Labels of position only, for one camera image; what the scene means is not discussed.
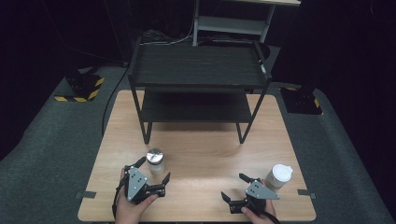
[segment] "hand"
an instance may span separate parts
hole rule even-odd
[[[265,205],[265,212],[273,215],[274,217],[276,217],[276,212],[275,212],[275,208],[272,205],[272,201],[271,200],[266,200],[266,205]],[[250,221],[253,224],[273,224],[274,222],[272,222],[267,216],[265,215],[260,215],[259,217],[256,216],[256,214],[254,214],[250,209],[243,207],[241,209],[242,213],[248,218],[250,219]]]
[[[120,178],[123,179],[124,175],[122,169]],[[137,224],[146,209],[158,198],[158,195],[150,195],[145,201],[136,205],[126,199],[124,188],[125,186],[122,186],[120,189],[117,202],[116,224]]]

